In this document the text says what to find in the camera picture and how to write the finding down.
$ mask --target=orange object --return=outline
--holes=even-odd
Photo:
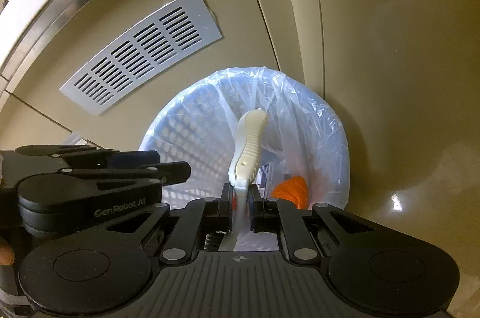
[[[15,261],[14,250],[0,237],[0,265],[12,265]]]
[[[275,187],[271,197],[286,199],[293,202],[298,209],[308,208],[308,187],[305,179],[294,176]]]

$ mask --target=printed logo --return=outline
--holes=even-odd
[[[126,209],[134,209],[138,206],[143,206],[145,204],[145,198],[140,199],[139,201],[134,200],[131,203],[123,203],[120,205],[114,205],[113,207],[107,209],[98,209],[93,213],[93,215],[97,218],[102,217],[104,215],[114,214],[115,212],[125,211]]]

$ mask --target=vent grille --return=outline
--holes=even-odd
[[[220,38],[203,0],[174,0],[116,38],[60,91],[99,115],[156,74]]]

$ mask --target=trash can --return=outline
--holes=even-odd
[[[156,150],[162,162],[187,161],[191,166],[190,179],[164,187],[162,200],[182,208],[193,199],[219,197],[229,181],[238,120],[257,108],[269,116],[257,177],[263,197],[285,179],[301,176],[309,189],[309,207],[325,202],[343,209],[350,164],[342,123],[313,91],[266,67],[215,72],[160,111],[140,150]]]

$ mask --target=orange sponge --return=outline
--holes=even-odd
[[[308,187],[305,179],[294,176],[275,187],[271,197],[286,199],[293,202],[298,209],[308,208]]]

